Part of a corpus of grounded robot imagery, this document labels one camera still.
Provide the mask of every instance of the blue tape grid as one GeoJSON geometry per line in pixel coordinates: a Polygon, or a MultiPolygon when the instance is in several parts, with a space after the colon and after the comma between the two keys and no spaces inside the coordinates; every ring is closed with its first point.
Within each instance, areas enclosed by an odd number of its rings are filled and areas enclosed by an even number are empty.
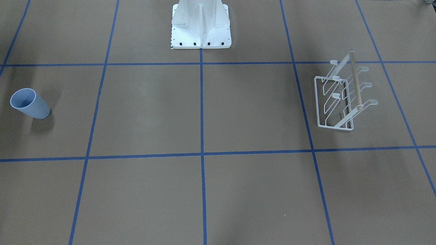
{"type": "Polygon", "coordinates": [[[77,222],[77,216],[78,216],[78,211],[79,211],[79,206],[80,206],[80,200],[81,200],[81,195],[82,195],[82,190],[83,190],[83,184],[85,181],[85,175],[86,175],[86,168],[88,165],[88,160],[95,160],[95,159],[125,159],[125,158],[148,158],[148,157],[186,157],[186,156],[200,156],[201,157],[201,179],[202,179],[202,199],[203,199],[203,243],[204,245],[207,244],[207,220],[206,220],[206,187],[205,187],[205,171],[204,171],[204,156],[210,156],[210,155],[239,155],[239,154],[277,154],[277,153],[312,153],[312,157],[313,157],[313,162],[315,165],[315,170],[317,173],[317,178],[318,178],[318,184],[319,184],[319,188],[320,188],[320,194],[321,194],[321,198],[323,201],[323,206],[324,206],[324,212],[325,212],[325,216],[326,216],[326,221],[327,221],[327,225],[328,225],[328,229],[329,229],[329,233],[330,233],[330,239],[331,239],[331,243],[332,245],[334,245],[334,237],[333,237],[333,232],[332,232],[332,228],[331,228],[331,224],[330,224],[330,219],[329,219],[329,215],[328,215],[328,209],[327,209],[327,204],[326,204],[326,200],[325,200],[325,196],[324,196],[324,191],[323,191],[323,186],[322,186],[322,181],[321,181],[321,177],[320,177],[320,173],[318,170],[318,165],[317,165],[317,159],[316,159],[316,152],[333,152],[333,151],[367,151],[367,150],[399,150],[399,149],[415,149],[419,159],[421,161],[422,167],[426,173],[426,176],[429,180],[430,186],[436,196],[436,189],[434,187],[434,184],[431,180],[431,177],[429,175],[429,172],[426,168],[426,165],[422,159],[421,153],[419,151],[419,149],[430,149],[430,148],[436,148],[436,145],[428,145],[428,146],[418,146],[416,144],[416,141],[414,139],[414,136],[412,134],[412,130],[409,127],[409,124],[407,122],[407,119],[405,117],[405,114],[402,110],[401,104],[399,102],[399,99],[395,93],[394,87],[392,85],[392,82],[390,80],[390,77],[388,75],[388,72],[385,68],[384,64],[395,64],[395,63],[403,63],[403,64],[407,64],[407,63],[436,63],[436,61],[384,61],[382,60],[380,53],[378,51],[377,45],[373,39],[372,33],[369,29],[369,26],[366,22],[366,19],[364,17],[363,11],[359,5],[358,0],[355,0],[356,5],[359,9],[359,12],[361,14],[361,17],[365,23],[366,29],[368,31],[368,34],[371,38],[371,41],[374,45],[374,48],[377,52],[379,61],[358,61],[357,63],[377,63],[377,64],[381,64],[383,67],[383,70],[385,72],[386,78],[389,82],[389,85],[391,87],[392,93],[394,95],[394,98],[397,102],[397,105],[399,107],[399,110],[403,116],[403,120],[406,124],[406,127],[408,129],[409,135],[412,139],[413,142],[413,146],[387,146],[387,147],[361,147],[361,148],[332,148],[332,149],[314,149],[313,146],[313,141],[312,141],[312,136],[310,133],[310,127],[309,127],[309,123],[307,120],[307,114],[306,114],[306,110],[305,110],[305,106],[304,106],[304,100],[303,100],[303,95],[301,92],[301,87],[300,87],[300,82],[299,82],[299,78],[298,78],[298,73],[297,73],[297,68],[296,68],[296,64],[329,64],[329,61],[295,61],[294,59],[294,55],[293,55],[293,51],[292,51],[292,45],[291,45],[291,40],[290,40],[290,36],[289,36],[289,32],[288,32],[288,26],[287,26],[287,22],[286,22],[286,17],[285,17],[285,13],[284,13],[284,9],[283,9],[283,3],[282,0],[280,1],[280,7],[281,7],[281,11],[282,11],[282,17],[283,17],[283,23],[285,26],[285,30],[286,30],[286,37],[288,39],[288,45],[289,45],[289,49],[290,49],[290,54],[291,54],[291,58],[292,61],[268,61],[268,62],[203,62],[203,51],[200,50],[200,62],[169,62],[169,63],[108,63],[108,58],[109,58],[109,51],[110,51],[110,46],[111,46],[111,42],[112,42],[112,36],[113,36],[113,32],[115,29],[115,23],[116,23],[116,16],[117,16],[117,12],[118,12],[118,6],[119,6],[119,0],[117,0],[116,2],[116,7],[115,7],[115,13],[114,13],[114,17],[113,17],[113,21],[112,21],[112,28],[111,28],[111,32],[110,32],[110,36],[109,36],[109,41],[108,41],[108,47],[107,47],[107,51],[106,51],[106,58],[105,58],[105,62],[104,63],[77,63],[77,64],[7,64],[7,61],[9,59],[9,56],[11,54],[12,48],[14,46],[14,43],[17,39],[18,33],[21,29],[21,26],[23,24],[24,18],[27,14],[27,10],[29,8],[29,5],[31,3],[31,0],[28,0],[23,16],[20,20],[20,23],[18,25],[17,31],[15,32],[14,38],[10,44],[10,47],[8,49],[7,55],[3,61],[2,64],[0,64],[1,68],[0,68],[0,76],[4,71],[5,67],[58,67],[58,66],[102,66],[103,67],[103,72],[102,72],[102,77],[101,77],[101,81],[100,81],[100,87],[99,87],[99,93],[97,96],[97,101],[96,101],[96,105],[95,105],[95,111],[94,111],[94,117],[93,117],[93,121],[92,121],[92,126],[91,126],[91,132],[89,135],[89,143],[88,143],[88,148],[86,151],[86,156],[84,157],[43,157],[43,158],[19,158],[19,159],[0,159],[0,162],[24,162],[24,161],[51,161],[51,160],[84,160],[84,166],[83,166],[83,171],[82,171],[82,178],[81,178],[81,182],[80,182],[80,187],[79,187],[79,192],[78,192],[78,198],[77,198],[77,203],[76,203],[76,209],[75,209],[75,214],[74,214],[74,218],[73,218],[73,223],[72,223],[72,229],[71,229],[71,234],[70,234],[70,239],[69,239],[69,245],[72,244],[73,242],[73,238],[74,238],[74,231],[75,231],[75,225],[77,222]],[[297,83],[297,87],[298,87],[298,91],[299,91],[299,95],[300,95],[300,101],[301,101],[301,106],[302,106],[302,110],[303,110],[303,115],[304,115],[304,119],[305,119],[305,124],[306,124],[306,129],[307,129],[307,134],[309,137],[309,142],[310,142],[310,149],[303,149],[303,150],[270,150],[270,151],[235,151],[235,152],[205,152],[204,151],[204,104],[203,104],[203,66],[204,65],[274,65],[274,64],[292,64],[293,65],[293,69],[294,69],[294,73],[295,73],[295,77],[296,77],[296,83],[297,83]],[[97,113],[98,113],[98,108],[99,108],[99,98],[101,95],[101,90],[102,90],[102,86],[103,86],[103,82],[104,82],[104,77],[105,77],[105,73],[106,73],[106,68],[107,66],[114,66],[114,65],[200,65],[200,91],[201,91],[201,151],[199,153],[173,153],[173,154],[144,154],[144,155],[114,155],[114,156],[90,156],[90,150],[91,150],[91,144],[92,144],[92,137],[93,137],[93,133],[94,133],[94,127],[95,127],[95,122],[96,122],[96,118],[97,118],[97,113]]]}

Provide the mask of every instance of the light blue plastic cup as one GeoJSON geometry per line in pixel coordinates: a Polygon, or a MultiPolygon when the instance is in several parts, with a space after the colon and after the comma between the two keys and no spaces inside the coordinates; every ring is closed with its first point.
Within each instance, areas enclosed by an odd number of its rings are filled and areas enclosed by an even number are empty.
{"type": "Polygon", "coordinates": [[[10,98],[10,105],[22,113],[37,119],[44,119],[50,114],[50,107],[31,88],[22,88],[10,98]]]}

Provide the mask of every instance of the white metal mount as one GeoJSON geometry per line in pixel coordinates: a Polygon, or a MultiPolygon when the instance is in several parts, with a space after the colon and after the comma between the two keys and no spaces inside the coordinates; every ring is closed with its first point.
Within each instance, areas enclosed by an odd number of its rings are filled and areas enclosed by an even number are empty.
{"type": "Polygon", "coordinates": [[[230,48],[232,45],[228,6],[221,0],[180,0],[172,11],[172,48],[230,48]]]}

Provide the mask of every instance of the grid square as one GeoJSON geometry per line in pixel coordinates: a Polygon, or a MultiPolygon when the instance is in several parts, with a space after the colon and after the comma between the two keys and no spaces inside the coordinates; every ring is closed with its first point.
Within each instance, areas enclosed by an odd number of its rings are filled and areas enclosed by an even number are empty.
{"type": "Polygon", "coordinates": [[[208,244],[329,244],[311,153],[205,156],[208,244]]]}
{"type": "Polygon", "coordinates": [[[317,153],[337,244],[432,244],[436,199],[415,150],[317,153]]]}
{"type": "Polygon", "coordinates": [[[419,0],[359,1],[385,61],[434,61],[435,11],[419,0]]]}
{"type": "Polygon", "coordinates": [[[198,65],[109,66],[91,155],[200,152],[198,65]]]}
{"type": "Polygon", "coordinates": [[[90,160],[73,244],[203,242],[200,157],[90,160]]]}
{"type": "Polygon", "coordinates": [[[32,1],[8,64],[103,63],[115,0],[32,1]]]}
{"type": "Polygon", "coordinates": [[[232,47],[204,50],[205,62],[291,61],[279,1],[223,3],[229,8],[232,47]]]}
{"type": "Polygon", "coordinates": [[[83,161],[0,163],[0,243],[68,244],[83,161]]]}
{"type": "Polygon", "coordinates": [[[205,65],[204,147],[309,149],[292,65],[205,65]]]}
{"type": "Polygon", "coordinates": [[[178,1],[120,1],[109,62],[199,62],[199,50],[170,48],[175,3],[178,1]]]}
{"type": "Polygon", "coordinates": [[[418,145],[436,145],[434,71],[436,64],[385,64],[418,145]]]}
{"type": "Polygon", "coordinates": [[[422,159],[426,164],[427,171],[433,184],[436,184],[436,149],[420,149],[422,159]]]}
{"type": "Polygon", "coordinates": [[[284,1],[283,8],[296,61],[341,60],[350,49],[359,61],[378,61],[354,1],[284,1]]]}
{"type": "Polygon", "coordinates": [[[96,66],[6,67],[0,78],[0,158],[84,156],[101,75],[96,66]],[[47,102],[47,118],[10,106],[21,88],[34,89],[47,102]]]}
{"type": "Polygon", "coordinates": [[[12,39],[20,24],[27,0],[3,0],[0,2],[0,64],[3,64],[12,39]]]}
{"type": "MultiPolygon", "coordinates": [[[[369,71],[359,75],[359,82],[373,84],[372,88],[366,88],[362,92],[362,101],[375,99],[378,100],[378,105],[372,105],[356,116],[353,119],[354,129],[352,131],[320,128],[317,125],[313,78],[327,75],[331,65],[297,65],[315,149],[413,145],[382,66],[380,64],[361,65],[369,67],[369,71]]],[[[347,78],[350,74],[350,65],[346,65],[339,75],[347,78]]]]}

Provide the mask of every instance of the dish rack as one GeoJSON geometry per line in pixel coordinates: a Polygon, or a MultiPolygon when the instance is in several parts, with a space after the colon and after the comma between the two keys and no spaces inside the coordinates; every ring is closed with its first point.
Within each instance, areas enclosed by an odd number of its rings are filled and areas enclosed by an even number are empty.
{"type": "Polygon", "coordinates": [[[314,79],[319,127],[351,131],[354,128],[353,119],[370,105],[378,104],[374,99],[362,103],[361,92],[372,84],[359,83],[358,75],[369,71],[369,68],[356,68],[354,56],[355,52],[351,50],[339,64],[337,60],[331,60],[333,67],[327,76],[316,76],[314,79]],[[342,79],[337,75],[348,61],[351,63],[351,75],[342,79]]]}

